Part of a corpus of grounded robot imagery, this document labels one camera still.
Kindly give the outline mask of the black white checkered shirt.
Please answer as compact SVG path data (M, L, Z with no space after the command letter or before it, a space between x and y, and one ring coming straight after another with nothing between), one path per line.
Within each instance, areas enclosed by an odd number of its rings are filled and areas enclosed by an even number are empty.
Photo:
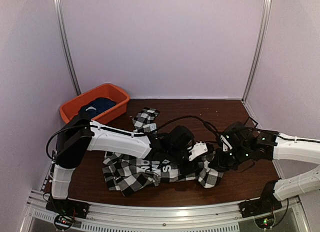
M154 122L160 111L154 108L143 108L132 122L137 132L151 132L159 127ZM161 182L172 183L188 180L198 181L204 188L212 188L220 182L223 173L210 167L215 157L215 149L207 144L208 152L195 158L197 165L195 173L189 175L179 174L177 161L157 161L138 159L133 156L106 152L102 169L105 182L110 191L121 191L129 196L147 186L158 186Z

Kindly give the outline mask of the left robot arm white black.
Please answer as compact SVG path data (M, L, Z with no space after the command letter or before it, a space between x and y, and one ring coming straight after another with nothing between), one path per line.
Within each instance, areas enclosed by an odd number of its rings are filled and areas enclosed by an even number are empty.
M51 184L52 205L61 214L72 209L68 198L73 171L81 164L87 151L107 151L146 160L188 162L196 142L184 126L170 133L130 132L91 120L87 113L79 113L61 130L56 139Z

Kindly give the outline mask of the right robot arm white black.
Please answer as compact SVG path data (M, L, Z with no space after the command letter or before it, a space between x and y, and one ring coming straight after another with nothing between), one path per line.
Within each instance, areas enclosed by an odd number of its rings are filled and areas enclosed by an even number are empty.
M216 149L212 166L225 172L237 170L248 160L294 160L320 163L320 142L316 139L289 136L271 130L247 127L236 122L218 132L220 148ZM276 203L290 197L319 189L320 168L287 179L268 182L256 202L260 212L268 212Z

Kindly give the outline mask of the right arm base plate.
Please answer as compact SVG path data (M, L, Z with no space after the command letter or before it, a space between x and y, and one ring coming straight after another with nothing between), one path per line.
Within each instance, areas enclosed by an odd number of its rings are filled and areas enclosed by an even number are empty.
M281 209L282 203L274 198L260 197L257 199L247 199L238 204L243 218L257 216L260 214L271 213L274 210Z

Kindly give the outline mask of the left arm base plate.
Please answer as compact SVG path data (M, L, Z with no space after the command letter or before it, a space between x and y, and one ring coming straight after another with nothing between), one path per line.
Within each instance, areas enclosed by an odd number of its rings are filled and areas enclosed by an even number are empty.
M45 208L61 215L85 219L88 214L89 204L70 199L49 198Z

